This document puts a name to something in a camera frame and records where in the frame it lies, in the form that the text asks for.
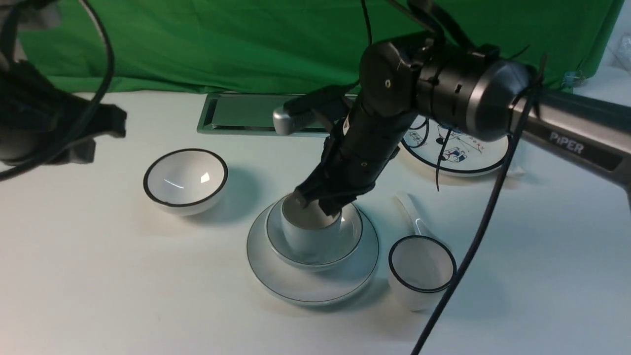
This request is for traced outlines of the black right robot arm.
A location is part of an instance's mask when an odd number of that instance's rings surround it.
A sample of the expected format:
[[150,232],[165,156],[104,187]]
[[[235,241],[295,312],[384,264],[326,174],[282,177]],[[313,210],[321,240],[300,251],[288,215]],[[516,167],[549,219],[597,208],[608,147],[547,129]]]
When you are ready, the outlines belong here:
[[543,150],[630,193],[630,108],[550,90],[499,49],[466,50],[414,33],[374,43],[360,60],[360,94],[330,85],[304,95],[329,137],[298,185],[301,207],[338,213],[371,191],[417,115],[490,142],[521,133]]

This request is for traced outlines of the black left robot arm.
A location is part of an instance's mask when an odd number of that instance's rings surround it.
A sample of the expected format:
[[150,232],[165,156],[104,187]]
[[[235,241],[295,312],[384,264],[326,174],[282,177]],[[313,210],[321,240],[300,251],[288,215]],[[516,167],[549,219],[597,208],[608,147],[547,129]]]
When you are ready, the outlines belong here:
[[57,2],[1,2],[1,162],[7,166],[1,172],[3,181],[43,165],[90,164],[96,137],[126,136],[126,111],[102,102],[115,69],[111,40],[93,6],[87,0],[80,5],[105,50],[105,73],[90,100],[55,87],[26,59],[19,41],[22,31],[45,31],[60,24]]

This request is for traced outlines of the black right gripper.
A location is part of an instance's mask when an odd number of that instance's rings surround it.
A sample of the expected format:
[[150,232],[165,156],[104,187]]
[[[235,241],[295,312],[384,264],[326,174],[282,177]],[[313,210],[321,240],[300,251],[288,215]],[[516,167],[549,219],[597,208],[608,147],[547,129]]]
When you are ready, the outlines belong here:
[[334,124],[325,139],[320,163],[295,188],[295,202],[301,209],[315,202],[332,216],[369,193],[418,114],[412,109],[382,115],[358,96],[347,117]]

